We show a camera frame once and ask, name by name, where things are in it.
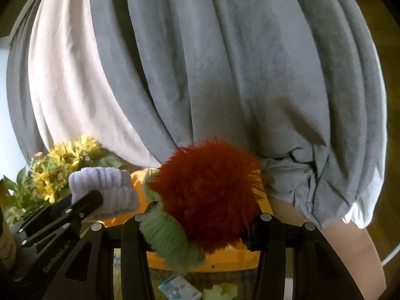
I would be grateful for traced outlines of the green frog sponge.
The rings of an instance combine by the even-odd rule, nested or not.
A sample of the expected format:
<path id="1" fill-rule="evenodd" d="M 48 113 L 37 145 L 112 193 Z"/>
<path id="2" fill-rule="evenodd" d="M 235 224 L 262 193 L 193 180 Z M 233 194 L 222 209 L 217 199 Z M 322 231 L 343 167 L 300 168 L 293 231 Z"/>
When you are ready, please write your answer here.
<path id="1" fill-rule="evenodd" d="M 238 296 L 238 288 L 233 283 L 215 284 L 211 289 L 203 290 L 203 300 L 233 300 Z"/>

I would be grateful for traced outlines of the red fluffy pompom toy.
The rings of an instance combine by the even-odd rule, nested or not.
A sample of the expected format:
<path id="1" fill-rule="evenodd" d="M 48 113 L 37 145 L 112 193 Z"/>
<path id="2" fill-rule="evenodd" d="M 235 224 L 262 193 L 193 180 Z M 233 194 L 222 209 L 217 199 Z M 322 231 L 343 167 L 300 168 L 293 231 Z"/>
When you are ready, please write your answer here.
<path id="1" fill-rule="evenodd" d="M 261 171 L 254 155 L 225 141 L 180 148 L 142 183 L 157 202 L 140 223 L 145 241 L 176 272 L 203 265 L 260 215 Z"/>

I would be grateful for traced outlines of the yellow blue plaid mat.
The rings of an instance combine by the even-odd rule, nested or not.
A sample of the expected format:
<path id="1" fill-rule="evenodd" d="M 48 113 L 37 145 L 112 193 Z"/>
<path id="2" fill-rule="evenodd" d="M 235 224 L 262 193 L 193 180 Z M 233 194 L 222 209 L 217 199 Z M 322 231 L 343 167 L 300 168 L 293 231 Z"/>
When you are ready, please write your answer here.
<path id="1" fill-rule="evenodd" d="M 158 289 L 160 283 L 173 275 L 171 271 L 150 268 L 150 278 L 154 290 L 155 299 L 167 299 Z M 236 299 L 251 299 L 254 285 L 256 282 L 257 269 L 247 269 L 241 271 L 225 272 L 188 272 L 184 278 L 197 290 L 203 292 L 212 289 L 214 285 L 223 283 L 234 284 L 237 287 L 238 295 Z M 114 299 L 123 299 L 121 289 L 121 249 L 114 250 L 113 258 L 113 287 Z"/>

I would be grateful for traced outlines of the sunflower bouquet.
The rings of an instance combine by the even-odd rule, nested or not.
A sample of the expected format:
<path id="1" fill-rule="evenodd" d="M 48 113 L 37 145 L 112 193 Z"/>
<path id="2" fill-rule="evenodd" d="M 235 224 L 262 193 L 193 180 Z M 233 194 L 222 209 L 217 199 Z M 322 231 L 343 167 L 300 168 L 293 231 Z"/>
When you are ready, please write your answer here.
<path id="1" fill-rule="evenodd" d="M 56 143 L 47 154 L 32 158 L 31 180 L 40 197 L 55 203 L 69 193 L 69 176 L 86 167 L 121 168 L 126 162 L 95 138 L 82 135 L 75 141 Z"/>

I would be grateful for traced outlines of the green potted plant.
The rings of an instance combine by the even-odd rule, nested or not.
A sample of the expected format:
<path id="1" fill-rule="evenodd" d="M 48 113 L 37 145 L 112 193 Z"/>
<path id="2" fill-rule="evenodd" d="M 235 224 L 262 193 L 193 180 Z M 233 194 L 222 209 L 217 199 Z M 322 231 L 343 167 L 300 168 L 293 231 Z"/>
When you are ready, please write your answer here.
<path id="1" fill-rule="evenodd" d="M 37 209 L 49 205 L 49 202 L 36 191 L 32 171 L 27 166 L 18 172 L 15 181 L 4 175 L 1 179 L 1 187 L 5 191 L 1 207 L 5 213 L 5 220 L 10 226 L 31 215 Z"/>

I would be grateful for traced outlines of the white sheer curtain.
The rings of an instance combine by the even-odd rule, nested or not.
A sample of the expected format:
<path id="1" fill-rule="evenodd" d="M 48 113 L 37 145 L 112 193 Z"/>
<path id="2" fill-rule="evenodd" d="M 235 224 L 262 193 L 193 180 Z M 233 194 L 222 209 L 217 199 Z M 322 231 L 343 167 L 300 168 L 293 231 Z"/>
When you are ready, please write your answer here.
<path id="1" fill-rule="evenodd" d="M 28 82 L 36 124 L 47 148 L 86 135 L 135 166 L 159 166 L 107 81 L 90 0 L 41 0 L 30 36 Z"/>

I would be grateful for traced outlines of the blue tissue packet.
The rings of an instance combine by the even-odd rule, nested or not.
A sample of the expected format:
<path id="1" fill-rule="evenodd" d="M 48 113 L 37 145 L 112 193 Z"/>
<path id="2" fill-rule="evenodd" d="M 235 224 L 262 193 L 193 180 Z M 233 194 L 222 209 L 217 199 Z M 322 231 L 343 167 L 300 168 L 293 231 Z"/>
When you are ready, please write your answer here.
<path id="1" fill-rule="evenodd" d="M 171 275 L 157 287 L 170 300 L 199 300 L 202 293 L 181 275 Z"/>

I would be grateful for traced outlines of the grey curtain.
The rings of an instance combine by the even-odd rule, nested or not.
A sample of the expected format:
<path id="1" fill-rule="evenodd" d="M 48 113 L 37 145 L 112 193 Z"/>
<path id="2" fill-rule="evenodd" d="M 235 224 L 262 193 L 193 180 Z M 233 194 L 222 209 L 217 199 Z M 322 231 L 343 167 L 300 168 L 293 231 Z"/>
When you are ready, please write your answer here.
<path id="1" fill-rule="evenodd" d="M 10 32 L 7 101 L 26 159 L 49 150 L 29 87 L 41 0 Z M 255 155 L 271 195 L 322 228 L 366 228 L 385 179 L 387 101 L 355 0 L 89 0 L 117 103 L 161 163 L 208 138 Z"/>

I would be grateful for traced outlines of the white ribbed sock roll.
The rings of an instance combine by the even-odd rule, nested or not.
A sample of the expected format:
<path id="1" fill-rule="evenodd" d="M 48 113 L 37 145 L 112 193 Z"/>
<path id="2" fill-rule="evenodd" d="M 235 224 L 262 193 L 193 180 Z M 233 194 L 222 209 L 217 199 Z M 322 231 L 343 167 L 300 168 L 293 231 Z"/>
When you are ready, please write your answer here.
<path id="1" fill-rule="evenodd" d="M 120 218 L 140 208 L 138 192 L 126 170 L 113 167 L 86 167 L 70 174 L 68 187 L 76 203 L 92 190 L 100 192 L 102 205 L 88 218 L 89 222 Z"/>

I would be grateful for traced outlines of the orange plastic basket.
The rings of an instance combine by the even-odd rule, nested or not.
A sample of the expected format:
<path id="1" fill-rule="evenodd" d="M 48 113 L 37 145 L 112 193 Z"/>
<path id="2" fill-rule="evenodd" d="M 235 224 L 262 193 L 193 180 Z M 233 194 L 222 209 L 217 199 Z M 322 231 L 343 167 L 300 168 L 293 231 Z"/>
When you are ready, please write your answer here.
<path id="1" fill-rule="evenodd" d="M 119 226 L 124 224 L 127 220 L 132 218 L 134 215 L 143 213 L 149 204 L 149 201 L 145 200 L 145 195 L 142 189 L 143 181 L 148 169 L 135 171 L 131 173 L 131 180 L 135 191 L 138 193 L 140 208 L 136 212 L 123 215 L 118 218 L 107 219 L 104 221 L 106 228 Z M 267 199 L 267 195 L 264 192 L 256 191 L 260 199 L 258 204 L 260 205 L 263 213 L 273 214 L 270 203 Z M 156 255 L 154 252 L 147 252 L 148 266 L 149 268 L 158 270 L 169 270 L 172 271 L 165 263 L 164 259 Z M 242 242 L 238 242 L 234 245 L 230 245 L 225 249 L 216 250 L 212 254 L 206 254 L 205 262 L 199 267 L 192 267 L 189 272 L 234 272 L 240 270 L 250 270 L 258 266 L 258 260 L 260 251 L 251 252 L 247 250 Z"/>

